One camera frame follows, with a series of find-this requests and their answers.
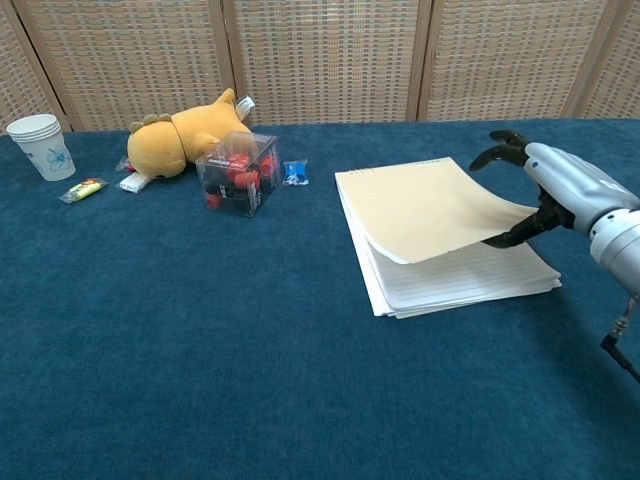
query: tag on plush toy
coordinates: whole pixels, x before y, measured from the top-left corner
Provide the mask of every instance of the tag on plush toy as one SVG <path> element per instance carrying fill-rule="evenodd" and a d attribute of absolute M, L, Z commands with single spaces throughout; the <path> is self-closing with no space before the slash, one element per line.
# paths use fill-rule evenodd
<path fill-rule="evenodd" d="M 251 111 L 251 109 L 255 106 L 256 104 L 253 103 L 253 100 L 251 100 L 251 97 L 249 96 L 244 97 L 242 100 L 240 100 L 236 104 L 236 115 L 238 115 L 238 118 L 240 120 L 244 120 L 245 117 L 249 115 L 249 112 Z"/>

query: paper sheet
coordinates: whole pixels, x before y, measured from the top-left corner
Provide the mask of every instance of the paper sheet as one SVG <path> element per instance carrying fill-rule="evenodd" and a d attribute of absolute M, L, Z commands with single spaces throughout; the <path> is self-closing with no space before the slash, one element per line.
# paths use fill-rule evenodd
<path fill-rule="evenodd" d="M 336 173 L 336 181 L 368 242 L 401 264 L 480 242 L 535 212 L 484 189 L 449 157 Z"/>
<path fill-rule="evenodd" d="M 418 264 L 396 264 L 371 248 L 338 191 L 376 316 L 408 318 L 561 286 L 560 274 L 527 244 L 507 250 L 473 244 Z"/>

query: small blue packet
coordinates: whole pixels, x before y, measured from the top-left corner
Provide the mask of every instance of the small blue packet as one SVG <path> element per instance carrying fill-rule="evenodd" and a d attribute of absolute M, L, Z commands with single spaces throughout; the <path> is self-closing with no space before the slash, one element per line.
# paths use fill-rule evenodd
<path fill-rule="evenodd" d="M 306 172 L 307 159 L 282 163 L 284 165 L 283 185 L 309 185 L 309 177 Z"/>

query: lined paper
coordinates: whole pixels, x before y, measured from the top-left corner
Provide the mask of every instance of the lined paper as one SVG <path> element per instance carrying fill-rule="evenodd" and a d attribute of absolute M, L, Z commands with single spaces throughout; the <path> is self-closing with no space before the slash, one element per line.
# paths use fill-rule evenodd
<path fill-rule="evenodd" d="M 560 274 L 528 245 L 495 249 L 473 243 L 435 258 L 401 264 L 369 242 L 338 184 L 374 315 L 408 318 L 473 303 L 547 292 Z"/>

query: white paper cup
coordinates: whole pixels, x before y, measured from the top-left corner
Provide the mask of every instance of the white paper cup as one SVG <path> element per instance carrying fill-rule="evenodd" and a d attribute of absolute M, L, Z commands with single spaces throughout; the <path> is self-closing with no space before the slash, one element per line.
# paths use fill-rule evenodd
<path fill-rule="evenodd" d="M 63 180 L 76 173 L 55 115 L 42 113 L 21 118 L 7 126 L 7 133 L 45 180 Z"/>

